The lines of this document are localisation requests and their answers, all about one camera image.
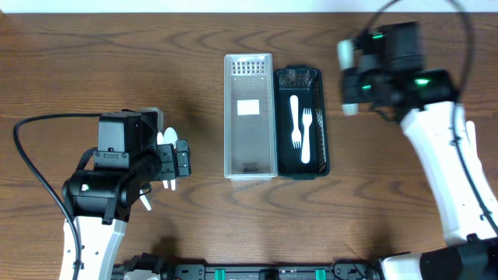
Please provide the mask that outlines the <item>white plastic spoon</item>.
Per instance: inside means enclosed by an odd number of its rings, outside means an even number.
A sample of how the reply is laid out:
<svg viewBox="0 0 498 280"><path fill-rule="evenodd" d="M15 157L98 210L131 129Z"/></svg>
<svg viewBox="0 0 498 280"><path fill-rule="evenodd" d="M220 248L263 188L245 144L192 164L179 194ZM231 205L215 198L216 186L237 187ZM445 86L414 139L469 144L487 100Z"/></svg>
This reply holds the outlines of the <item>white plastic spoon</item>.
<svg viewBox="0 0 498 280"><path fill-rule="evenodd" d="M140 201L143 203L143 205L145 206L146 210L149 212L152 210L152 207L151 207L151 204L149 203L149 200L148 198L146 197L146 194L144 191L140 191Z"/></svg>
<svg viewBox="0 0 498 280"><path fill-rule="evenodd" d="M473 121L466 121L466 131L468 135L469 145L475 154L475 161L481 166L482 164L479 159L478 149L477 149L475 123Z"/></svg>
<svg viewBox="0 0 498 280"><path fill-rule="evenodd" d="M177 133L174 128L168 127L163 133L163 143L171 144L173 147L176 147L176 141L178 140ZM176 190L176 181L175 180L164 180L163 186L165 189L170 189L171 191Z"/></svg>
<svg viewBox="0 0 498 280"><path fill-rule="evenodd" d="M158 131L156 140L157 140L157 145L163 145L165 143L162 131ZM165 189L169 188L167 180L163 180L163 187Z"/></svg>

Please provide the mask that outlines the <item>black plastic basket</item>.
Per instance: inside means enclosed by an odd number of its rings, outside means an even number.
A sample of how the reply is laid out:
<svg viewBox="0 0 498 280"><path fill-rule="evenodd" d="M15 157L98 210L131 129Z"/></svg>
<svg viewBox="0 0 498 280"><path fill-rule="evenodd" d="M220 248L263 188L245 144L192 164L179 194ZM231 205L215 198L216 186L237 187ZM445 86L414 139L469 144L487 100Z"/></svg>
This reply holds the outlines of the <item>black plastic basket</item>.
<svg viewBox="0 0 498 280"><path fill-rule="evenodd" d="M291 133L293 120L289 98L299 99L299 128L301 147L293 148ZM308 65L289 65L274 71L275 121L278 154L278 174L294 180L313 180L330 172L328 134L324 108L322 74ZM303 110L310 108L310 162L301 162L303 146Z"/></svg>

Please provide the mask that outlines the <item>white plastic fork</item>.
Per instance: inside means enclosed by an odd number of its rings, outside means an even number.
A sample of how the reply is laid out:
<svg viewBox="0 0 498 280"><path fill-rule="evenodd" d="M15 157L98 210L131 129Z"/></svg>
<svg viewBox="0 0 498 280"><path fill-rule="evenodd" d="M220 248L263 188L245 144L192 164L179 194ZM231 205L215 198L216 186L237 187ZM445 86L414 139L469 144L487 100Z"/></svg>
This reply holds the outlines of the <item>white plastic fork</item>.
<svg viewBox="0 0 498 280"><path fill-rule="evenodd" d="M301 162L303 164L308 164L310 162L310 126L312 124L313 118L310 108L305 108L303 110L303 146L301 150Z"/></svg>
<svg viewBox="0 0 498 280"><path fill-rule="evenodd" d="M293 120L291 139L293 142L293 148L299 149L301 147L301 133L299 128L299 99L296 95L292 95L289 98L289 102Z"/></svg>
<svg viewBox="0 0 498 280"><path fill-rule="evenodd" d="M357 103L344 103L342 105L342 111L346 116L352 116L358 114L359 106Z"/></svg>

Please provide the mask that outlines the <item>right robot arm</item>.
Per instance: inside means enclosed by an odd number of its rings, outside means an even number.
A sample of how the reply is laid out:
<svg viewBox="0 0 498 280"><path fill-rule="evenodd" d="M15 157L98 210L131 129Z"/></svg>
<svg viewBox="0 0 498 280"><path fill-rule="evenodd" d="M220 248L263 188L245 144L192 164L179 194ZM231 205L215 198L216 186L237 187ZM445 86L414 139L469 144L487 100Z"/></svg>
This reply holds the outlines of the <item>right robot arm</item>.
<svg viewBox="0 0 498 280"><path fill-rule="evenodd" d="M342 109L390 107L423 166L446 247L382 257L369 279L495 279L497 199L475 147L459 91L444 69L426 69L415 22L364 30L337 46Z"/></svg>

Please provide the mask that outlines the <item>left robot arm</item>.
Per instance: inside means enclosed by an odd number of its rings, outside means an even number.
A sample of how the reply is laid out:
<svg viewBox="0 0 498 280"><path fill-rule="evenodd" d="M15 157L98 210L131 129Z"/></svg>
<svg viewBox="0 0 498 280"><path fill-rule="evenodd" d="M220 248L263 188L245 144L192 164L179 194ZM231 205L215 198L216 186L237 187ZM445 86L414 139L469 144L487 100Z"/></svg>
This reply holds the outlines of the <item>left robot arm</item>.
<svg viewBox="0 0 498 280"><path fill-rule="evenodd" d="M191 175L187 142L163 144L163 112L156 108L105 113L98 145L63 185L62 279L109 279L132 205L153 181Z"/></svg>

